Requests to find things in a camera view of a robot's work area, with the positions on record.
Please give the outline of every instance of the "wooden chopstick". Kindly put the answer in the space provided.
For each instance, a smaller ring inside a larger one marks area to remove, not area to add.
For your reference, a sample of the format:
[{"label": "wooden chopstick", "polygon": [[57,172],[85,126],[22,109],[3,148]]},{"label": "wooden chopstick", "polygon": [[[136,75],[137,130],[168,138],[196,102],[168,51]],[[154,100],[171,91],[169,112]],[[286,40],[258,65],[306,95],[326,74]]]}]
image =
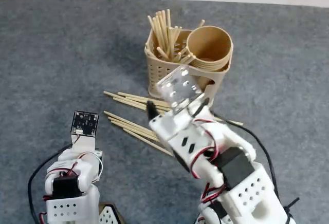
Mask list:
[{"label": "wooden chopstick", "polygon": [[134,97],[134,98],[137,98],[137,99],[140,99],[140,100],[145,100],[146,102],[147,101],[152,101],[157,106],[169,107],[167,102],[152,99],[152,98],[140,97],[140,96],[137,96],[137,95],[128,94],[128,93],[124,93],[124,92],[118,92],[118,95],[124,96],[124,97]]},{"label": "wooden chopstick", "polygon": [[139,140],[143,141],[144,143],[147,143],[148,145],[152,146],[153,148],[156,148],[157,150],[160,150],[163,153],[166,153],[167,155],[173,156],[168,150],[150,142],[149,140],[141,137],[140,135],[128,130],[128,129],[123,129],[126,133],[129,133],[130,135],[134,136],[135,138],[138,138]]},{"label": "wooden chopstick", "polygon": [[[218,117],[214,117],[214,120],[219,121],[219,122],[224,122],[224,120],[222,120],[222,119],[220,119],[220,118],[218,118]],[[242,122],[233,121],[233,120],[230,120],[230,121],[231,121],[232,123],[234,123],[234,124],[237,124],[237,125],[243,125]]]},{"label": "wooden chopstick", "polygon": [[165,59],[165,60],[169,60],[168,56],[166,55],[166,53],[160,48],[157,47],[156,50],[158,50],[158,52],[160,53],[160,55]]},{"label": "wooden chopstick", "polygon": [[125,123],[127,123],[127,124],[130,124],[130,125],[132,125],[132,126],[135,126],[135,127],[139,128],[139,129],[141,129],[141,130],[144,130],[144,131],[147,132],[147,133],[148,133],[148,132],[152,132],[151,130],[145,128],[144,126],[141,126],[141,125],[138,125],[138,124],[136,124],[136,123],[134,123],[134,122],[132,122],[132,121],[126,120],[125,118],[120,117],[120,116],[117,116],[117,115],[115,115],[115,114],[112,114],[112,113],[110,113],[110,112],[108,112],[108,111],[106,111],[106,110],[104,111],[104,113],[105,113],[106,115],[110,116],[110,117],[113,117],[113,118],[117,119],[117,120],[120,120],[120,121],[125,122]]},{"label": "wooden chopstick", "polygon": [[198,27],[202,27],[205,24],[205,20],[201,20]]},{"label": "wooden chopstick", "polygon": [[151,136],[151,135],[149,135],[149,134],[147,134],[147,133],[143,133],[143,132],[140,131],[140,130],[137,130],[137,129],[131,128],[131,127],[129,127],[128,125],[126,125],[126,124],[124,124],[124,123],[122,123],[122,122],[117,122],[117,121],[113,121],[113,120],[111,120],[111,123],[114,124],[114,125],[117,125],[117,126],[119,126],[119,127],[121,127],[121,128],[125,128],[125,129],[127,129],[127,130],[131,130],[132,132],[137,133],[137,134],[139,134],[139,135],[142,135],[143,137],[146,137],[146,138],[152,139],[152,140],[154,140],[154,141],[160,142],[159,139],[158,139],[157,137]]},{"label": "wooden chopstick", "polygon": [[107,117],[109,120],[111,120],[111,121],[115,121],[115,122],[118,122],[118,123],[123,123],[123,124],[125,124],[125,125],[127,125],[127,126],[129,126],[129,127],[131,127],[132,129],[135,129],[135,130],[139,130],[139,131],[141,131],[141,132],[143,132],[143,133],[146,133],[146,134],[149,134],[150,136],[153,136],[153,137],[157,137],[156,136],[156,134],[153,132],[153,131],[151,131],[151,130],[149,130],[149,129],[147,129],[147,128],[139,128],[137,125],[131,125],[131,124],[129,124],[129,123],[127,123],[127,122],[124,122],[124,121],[121,121],[121,120],[118,120],[118,119],[116,119],[116,118],[114,118],[114,117],[111,117],[111,116],[108,116]]}]

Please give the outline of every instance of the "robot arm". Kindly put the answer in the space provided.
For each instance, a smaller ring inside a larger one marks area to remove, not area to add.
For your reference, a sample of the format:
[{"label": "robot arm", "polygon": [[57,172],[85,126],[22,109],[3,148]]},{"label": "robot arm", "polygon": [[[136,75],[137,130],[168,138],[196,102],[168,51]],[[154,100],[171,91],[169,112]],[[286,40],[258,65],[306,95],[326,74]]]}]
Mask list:
[{"label": "robot arm", "polygon": [[188,69],[178,67],[158,83],[172,110],[164,116],[148,103],[150,127],[195,178],[206,179],[196,223],[294,224],[274,193],[255,149],[214,121]]},{"label": "robot arm", "polygon": [[98,114],[75,112],[72,148],[47,169],[47,223],[100,223],[99,192],[93,185],[103,169],[102,152],[95,149],[97,123]]}]

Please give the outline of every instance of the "red wire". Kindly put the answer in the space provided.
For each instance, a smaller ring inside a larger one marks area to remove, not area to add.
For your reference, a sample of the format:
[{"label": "red wire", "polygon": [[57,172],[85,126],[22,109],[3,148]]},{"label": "red wire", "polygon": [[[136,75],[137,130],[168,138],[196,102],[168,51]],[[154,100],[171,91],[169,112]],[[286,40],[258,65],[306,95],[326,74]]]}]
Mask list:
[{"label": "red wire", "polygon": [[45,224],[45,221],[43,219],[43,216],[46,215],[46,214],[47,214],[47,212],[41,212],[39,214],[39,221],[40,221],[41,224]]},{"label": "red wire", "polygon": [[200,222],[200,221],[202,221],[202,220],[205,220],[205,218],[204,218],[204,217],[200,217],[200,218],[197,220],[197,222]]}]

